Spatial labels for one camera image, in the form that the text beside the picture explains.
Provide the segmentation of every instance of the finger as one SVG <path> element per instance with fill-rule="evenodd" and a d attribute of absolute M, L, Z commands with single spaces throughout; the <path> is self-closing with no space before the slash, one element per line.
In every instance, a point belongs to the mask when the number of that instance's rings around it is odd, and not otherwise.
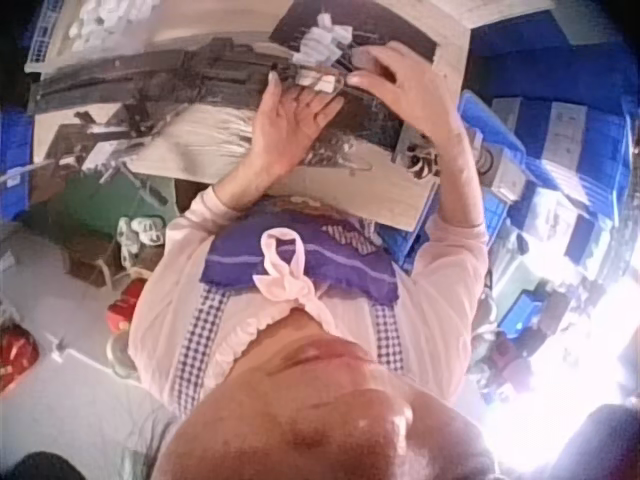
<path fill-rule="evenodd" d="M 393 48 L 389 48 L 388 46 L 377 46 L 370 45 L 367 47 L 359 47 L 355 48 L 352 53 L 352 60 L 354 65 L 358 68 L 363 68 L 364 70 L 368 70 L 370 72 L 381 73 L 381 69 L 379 66 L 375 66 L 372 68 L 371 58 L 373 57 L 374 61 L 379 62 L 382 66 L 391 70 L 396 77 L 398 73 L 403 71 L 403 67 L 406 64 L 406 59 L 404 55 L 400 52 L 394 50 Z"/>
<path fill-rule="evenodd" d="M 309 110 L 313 115 L 316 115 L 320 110 L 326 107 L 334 97 L 335 95 L 330 93 L 318 93 L 311 103 L 309 103 Z"/>
<path fill-rule="evenodd" d="M 411 48 L 407 47 L 404 43 L 400 43 L 400 42 L 398 42 L 396 40 L 391 40 L 389 43 L 387 43 L 387 47 L 389 47 L 392 50 L 395 50 L 400 55 L 402 55 L 402 56 L 404 56 L 406 58 L 412 58 L 414 60 L 420 60 L 422 62 L 426 62 L 428 64 L 431 64 L 431 62 L 429 62 L 426 58 L 424 58 L 418 52 L 416 52 L 416 51 L 412 50 Z"/>
<path fill-rule="evenodd" d="M 282 109 L 287 115 L 293 115 L 298 106 L 298 95 L 302 89 L 298 86 L 292 87 L 282 95 Z"/>
<path fill-rule="evenodd" d="M 316 114 L 316 124 L 320 130 L 335 118 L 342 106 L 344 98 L 334 97 L 322 110 Z"/>
<path fill-rule="evenodd" d="M 303 88 L 302 92 L 300 92 L 300 96 L 298 97 L 298 105 L 309 105 L 315 96 L 316 91 L 313 88 Z"/>
<path fill-rule="evenodd" d="M 347 85 L 361 88 L 378 97 L 387 105 L 392 102 L 397 88 L 393 83 L 381 76 L 364 70 L 350 73 L 347 77 Z"/>
<path fill-rule="evenodd" d="M 282 83 L 278 74 L 274 71 L 269 72 L 269 83 L 267 89 L 262 94 L 262 100 L 258 107 L 258 113 L 261 115 L 275 115 L 278 112 L 280 97 L 282 95 Z"/>

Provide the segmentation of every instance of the apron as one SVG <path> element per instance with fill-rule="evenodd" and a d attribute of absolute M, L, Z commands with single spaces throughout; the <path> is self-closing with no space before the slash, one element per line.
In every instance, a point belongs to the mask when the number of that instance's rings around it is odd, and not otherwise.
<path fill-rule="evenodd" d="M 361 220 L 344 217 L 330 207 L 278 197 L 261 201 L 216 235 L 200 278 L 203 290 L 199 305 L 180 349 L 171 387 L 173 407 L 181 416 L 188 416 L 200 400 L 212 346 L 229 299 L 255 289 L 260 278 L 268 281 L 269 273 L 274 273 L 274 266 L 265 261 L 263 248 L 269 242 L 265 237 L 275 230 L 286 237 L 271 240 L 278 260 L 294 268 L 303 250 L 300 268 L 305 277 L 369 300 L 378 363 L 394 372 L 404 371 L 395 314 L 395 270 L 391 257 L 364 233 L 363 225 Z"/>

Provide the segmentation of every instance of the sleeve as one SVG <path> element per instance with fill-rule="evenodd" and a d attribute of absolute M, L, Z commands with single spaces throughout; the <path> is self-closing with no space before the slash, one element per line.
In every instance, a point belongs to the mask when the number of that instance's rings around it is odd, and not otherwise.
<path fill-rule="evenodd" d="M 184 215 L 167 226 L 165 257 L 176 247 L 185 247 L 185 243 L 202 243 L 239 215 L 222 204 L 213 187 L 207 188 L 198 194 Z"/>
<path fill-rule="evenodd" d="M 210 187 L 167 226 L 164 256 L 145 285 L 129 336 L 129 354 L 141 382 L 161 400 L 172 359 L 191 319 L 187 310 L 193 302 L 178 297 L 194 290 L 185 290 L 185 285 L 198 285 L 202 271 L 198 252 L 202 256 L 205 243 L 238 215 L 225 207 Z"/>
<path fill-rule="evenodd" d="M 460 228 L 438 215 L 427 224 L 430 242 L 416 257 L 412 280 L 439 390 L 455 396 L 471 354 L 471 323 L 488 269 L 485 226 Z"/>

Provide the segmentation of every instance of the white floor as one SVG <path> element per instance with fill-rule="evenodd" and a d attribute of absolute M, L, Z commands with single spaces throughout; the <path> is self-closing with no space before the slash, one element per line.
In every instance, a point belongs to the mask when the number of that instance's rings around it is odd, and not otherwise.
<path fill-rule="evenodd" d="M 107 368 L 105 311 L 117 294 L 65 275 L 57 247 L 40 238 L 18 232 L 2 241 L 7 248 L 18 265 L 0 275 L 0 291 L 37 338 L 41 360 L 0 398 L 0 470 L 46 450 L 89 480 L 119 478 L 125 450 L 145 450 L 168 412 Z M 67 347 L 61 363 L 54 340 Z"/>

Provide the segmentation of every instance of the bright light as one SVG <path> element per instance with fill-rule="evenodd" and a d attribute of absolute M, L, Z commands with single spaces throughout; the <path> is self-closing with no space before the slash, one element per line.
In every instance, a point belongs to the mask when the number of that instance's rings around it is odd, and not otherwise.
<path fill-rule="evenodd" d="M 490 407 L 483 430 L 500 460 L 523 472 L 550 463 L 593 410 L 623 400 L 616 357 L 638 326 L 638 298 L 622 279 L 590 321 L 576 319 L 584 327 L 552 337 L 532 358 L 532 392 Z"/>

